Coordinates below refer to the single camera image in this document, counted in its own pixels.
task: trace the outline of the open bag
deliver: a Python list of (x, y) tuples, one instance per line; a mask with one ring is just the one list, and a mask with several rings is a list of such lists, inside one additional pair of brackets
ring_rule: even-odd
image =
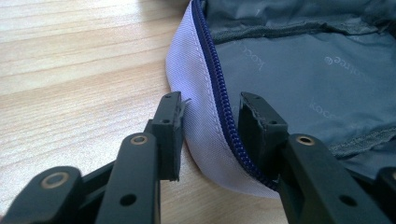
[(396, 165), (396, 1), (192, 0), (166, 72), (191, 99), (191, 155), (224, 188), (278, 197), (240, 140), (241, 91), (352, 171), (372, 178)]

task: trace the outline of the tabletop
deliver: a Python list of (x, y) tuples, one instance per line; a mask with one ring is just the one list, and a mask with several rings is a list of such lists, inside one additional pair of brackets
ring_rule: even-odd
[[(164, 59), (186, 0), (0, 2), (0, 215), (54, 166), (113, 161), (170, 91)], [(223, 189), (186, 145), (163, 223), (287, 223), (280, 200)]]

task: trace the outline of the zipper teeth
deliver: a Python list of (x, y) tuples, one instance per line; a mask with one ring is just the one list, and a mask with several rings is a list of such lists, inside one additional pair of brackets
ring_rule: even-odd
[(233, 113), (231, 111), (228, 93), (227, 93), (227, 89), (225, 86), (225, 80), (224, 80), (224, 76), (222, 74), (221, 67), (220, 67), (219, 57), (216, 52), (215, 45), (211, 41), (211, 35), (209, 33), (209, 29), (206, 26), (206, 21), (205, 21), (204, 13), (202, 11), (200, 0), (194, 0), (193, 2), (196, 2), (195, 9), (196, 9), (196, 12), (198, 15), (198, 21), (200, 23), (199, 25), (201, 26), (202, 31), (204, 33), (205, 42), (209, 49), (210, 59), (212, 60), (214, 66), (215, 66), (214, 67), (215, 68), (214, 75), (215, 75), (216, 81), (218, 82), (218, 85), (219, 85), (219, 99), (220, 99), (220, 110), (218, 110), (218, 111), (219, 111), (219, 113), (221, 113), (221, 111), (222, 111), (223, 116), (225, 118), (224, 121), (225, 121), (225, 127), (226, 127), (226, 131), (227, 131), (227, 133), (225, 133), (225, 134), (228, 134), (230, 136), (230, 139), (232, 140), (232, 142), (231, 142), (232, 146), (230, 146), (230, 148), (231, 148), (234, 156), (237, 158), (239, 163), (247, 171), (248, 174), (253, 176), (255, 179), (259, 180), (261, 183), (263, 183), (269, 189), (276, 190), (276, 182), (267, 178), (257, 168), (257, 166), (251, 161), (244, 146), (242, 145), (242, 142), (239, 138), (238, 132), (235, 128), (235, 124), (234, 124), (234, 120), (233, 120)]

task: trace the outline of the wooden table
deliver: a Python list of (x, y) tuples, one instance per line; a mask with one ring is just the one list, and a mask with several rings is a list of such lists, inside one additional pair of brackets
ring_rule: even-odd
[[(162, 95), (182, 0), (0, 2), (0, 214), (60, 165), (85, 175), (143, 131)], [(280, 200), (223, 189), (186, 146), (180, 182), (162, 182), (163, 223), (286, 223)]]

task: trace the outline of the zipper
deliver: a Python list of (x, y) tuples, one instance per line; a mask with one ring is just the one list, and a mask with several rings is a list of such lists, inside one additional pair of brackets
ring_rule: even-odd
[(225, 86), (224, 75), (221, 71), (219, 57), (216, 52), (209, 29), (207, 28), (204, 12), (202, 11), (201, 0), (191, 2), (192, 18), (199, 41), (204, 53), (205, 62), (210, 75), (213, 88), (216, 108), (218, 110), (221, 129), (233, 155), (245, 171), (263, 183), (266, 187), (276, 190), (277, 183), (266, 177), (260, 169), (251, 161), (247, 154), (235, 127), (233, 113), (230, 107), (227, 89)]

